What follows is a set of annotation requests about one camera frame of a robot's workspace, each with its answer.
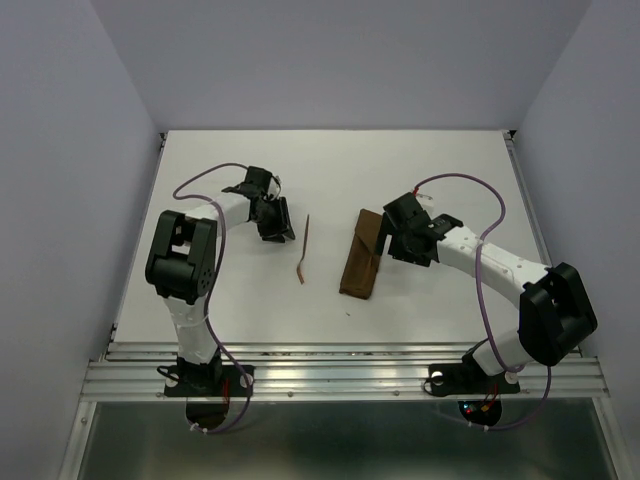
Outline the brown cloth napkin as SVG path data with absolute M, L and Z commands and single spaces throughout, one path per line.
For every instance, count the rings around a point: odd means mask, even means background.
M 380 255 L 376 253 L 376 241 L 381 222 L 380 214 L 366 209 L 360 210 L 340 281 L 340 294 L 362 300 L 370 298 L 380 264 Z

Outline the brown wooden fork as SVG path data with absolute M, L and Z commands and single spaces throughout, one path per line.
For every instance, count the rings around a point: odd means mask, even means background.
M 306 258 L 306 253 L 307 253 L 307 248 L 308 248 L 309 229 L 310 229 L 310 214 L 307 214 L 306 220 L 305 220 L 303 241 L 302 241 L 301 257 L 300 257 L 300 259 L 299 259 L 299 261 L 298 261 L 298 263 L 296 265 L 296 275 L 297 275 L 297 278 L 298 278 L 298 281 L 299 281 L 300 285 L 304 285 L 305 284 L 305 278 L 304 278 L 304 272 L 303 272 L 303 264 L 304 264 L 304 260 Z

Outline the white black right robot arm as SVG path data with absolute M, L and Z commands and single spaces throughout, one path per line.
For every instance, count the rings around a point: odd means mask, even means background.
M 457 364 L 456 377 L 472 390 L 531 362 L 553 367 L 597 329 L 576 268 L 528 261 L 448 214 L 431 217 L 412 193 L 385 205 L 376 250 L 406 263 L 454 268 L 475 280 L 478 296 L 489 287 L 517 308 L 516 327 L 487 334 Z

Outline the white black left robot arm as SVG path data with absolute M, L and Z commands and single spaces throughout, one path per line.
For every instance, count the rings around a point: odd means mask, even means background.
M 145 279 L 163 299 L 177 335 L 175 364 L 158 369 L 165 393 L 171 397 L 220 395 L 235 374 L 223 365 L 227 351 L 209 319 L 209 301 L 220 276 L 229 230 L 253 223 L 265 242 L 295 238 L 279 178 L 256 166 L 243 170 L 244 179 L 217 196 L 188 193 L 178 186 L 174 199 L 194 200 L 197 207 L 165 210 L 157 220 Z

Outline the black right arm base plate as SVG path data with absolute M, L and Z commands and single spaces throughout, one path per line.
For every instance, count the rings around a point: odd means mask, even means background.
M 504 374 L 488 376 L 479 367 L 463 363 L 440 363 L 428 367 L 423 390 L 434 397 L 450 395 L 517 394 L 518 382 L 509 383 Z

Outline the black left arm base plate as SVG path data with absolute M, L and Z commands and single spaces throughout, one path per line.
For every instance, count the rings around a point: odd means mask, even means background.
M 156 368 L 169 398 L 243 398 L 247 390 L 243 375 L 233 365 L 161 365 Z

